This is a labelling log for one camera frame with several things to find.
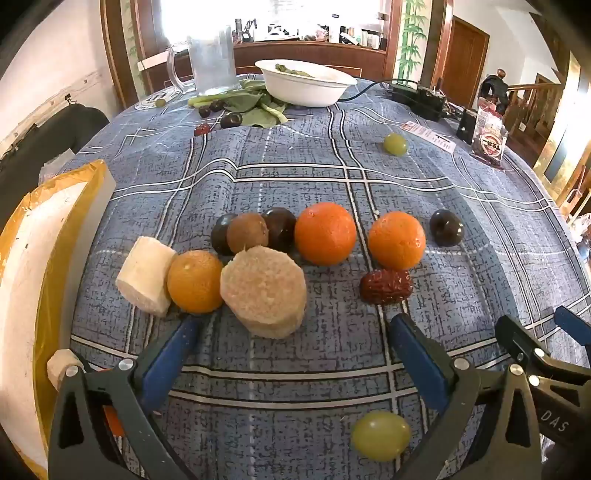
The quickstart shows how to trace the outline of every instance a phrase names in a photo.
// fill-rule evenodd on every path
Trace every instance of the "white foam bowl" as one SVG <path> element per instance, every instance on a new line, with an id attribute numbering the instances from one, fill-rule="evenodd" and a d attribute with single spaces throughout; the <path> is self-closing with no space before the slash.
<path id="1" fill-rule="evenodd" d="M 314 78 L 279 72 L 275 68 L 278 63 L 290 70 L 306 72 Z M 307 61 L 259 60 L 255 66 L 262 70 L 267 91 L 292 105 L 329 106 L 343 95 L 347 87 L 357 85 L 357 80 L 351 75 Z"/>

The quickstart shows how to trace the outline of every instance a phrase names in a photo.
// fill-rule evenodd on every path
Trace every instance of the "white paper card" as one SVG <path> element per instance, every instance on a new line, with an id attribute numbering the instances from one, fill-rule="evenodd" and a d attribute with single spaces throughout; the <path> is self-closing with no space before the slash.
<path id="1" fill-rule="evenodd" d="M 443 138 L 441 135 L 436 134 L 433 130 L 422 127 L 415 122 L 406 122 L 403 126 L 401 126 L 404 131 L 407 131 L 417 137 L 420 137 L 424 140 L 427 140 L 429 143 L 432 143 L 436 147 L 445 150 L 448 153 L 453 153 L 456 149 L 456 144 L 454 142 L 450 142 L 449 140 Z"/>

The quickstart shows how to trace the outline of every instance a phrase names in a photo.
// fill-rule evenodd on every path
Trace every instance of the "glass mug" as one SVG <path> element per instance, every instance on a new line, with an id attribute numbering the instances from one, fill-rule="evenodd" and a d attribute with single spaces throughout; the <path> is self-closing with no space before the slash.
<path id="1" fill-rule="evenodd" d="M 174 68 L 176 53 L 189 50 L 193 80 L 182 82 Z M 236 78 L 232 27 L 211 28 L 202 25 L 187 36 L 186 42 L 170 47 L 167 60 L 168 76 L 182 93 L 217 95 L 240 88 Z"/>

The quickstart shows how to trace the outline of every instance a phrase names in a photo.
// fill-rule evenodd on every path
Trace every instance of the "blue tablecloth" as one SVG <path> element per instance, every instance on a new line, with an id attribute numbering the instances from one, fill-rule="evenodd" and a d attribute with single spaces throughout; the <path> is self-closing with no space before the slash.
<path id="1" fill-rule="evenodd" d="M 154 107 L 158 96 L 169 100 L 165 108 Z M 117 181 L 80 286 L 76 352 L 112 367 L 177 321 L 132 308 L 115 287 L 140 235 L 178 252 L 210 249 L 210 232 L 223 213 L 284 206 L 298 215 L 316 202 L 343 205 L 358 226 L 346 262 L 303 267 L 309 303 L 302 327 L 289 338 L 251 337 L 227 307 L 211 315 L 158 421 L 198 478 L 389 480 L 400 462 L 362 458 L 349 441 L 355 421 L 370 410 L 403 415 L 413 430 L 411 448 L 433 421 L 387 346 L 384 322 L 402 307 L 452 356 L 482 368 L 508 362 L 494 338 L 503 314 L 520 319 L 555 357 L 587 365 L 584 350 L 552 314 L 566 305 L 588 320 L 589 280 L 556 205 L 512 152 L 504 156 L 505 172 L 473 159 L 457 138 L 455 153 L 445 153 L 400 125 L 412 120 L 442 135 L 453 130 L 416 117 L 380 87 L 329 108 L 290 108 L 290 122 L 271 129 L 216 127 L 205 137 L 193 136 L 203 120 L 187 106 L 189 96 L 167 90 L 126 110 L 66 167 L 103 158 Z M 390 132 L 407 138 L 407 155 L 383 150 Z M 441 208 L 466 225 L 458 247 L 439 248 L 428 231 Z M 415 293 L 405 305 L 382 310 L 360 302 L 358 284 L 375 267 L 366 247 L 369 228 L 392 210 L 423 224 L 427 249 L 411 271 Z M 465 455 L 478 417 L 448 472 Z M 137 471 L 125 441 L 122 448 Z"/>

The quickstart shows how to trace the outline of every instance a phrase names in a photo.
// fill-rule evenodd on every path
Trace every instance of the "orange object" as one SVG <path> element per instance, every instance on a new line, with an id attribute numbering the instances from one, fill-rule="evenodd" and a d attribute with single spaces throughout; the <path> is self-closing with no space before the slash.
<path id="1" fill-rule="evenodd" d="M 351 214 L 335 203 L 317 203 L 304 210 L 295 223 L 295 245 L 316 265 L 336 265 L 355 247 L 357 230 Z"/>
<path id="2" fill-rule="evenodd" d="M 170 298 L 185 312 L 214 311 L 223 303 L 220 295 L 222 268 L 222 262 L 205 250 L 193 250 L 175 257 L 167 277 Z"/>
<path id="3" fill-rule="evenodd" d="M 368 247 L 383 267 L 408 270 L 421 261 L 425 231 L 412 215 L 390 212 L 374 222 L 368 235 Z"/>
<path id="4" fill-rule="evenodd" d="M 116 437 L 124 437 L 125 431 L 117 416 L 117 411 L 110 405 L 103 406 L 103 411 L 105 412 L 105 418 L 107 419 L 107 424 L 111 429 L 111 433 Z"/>

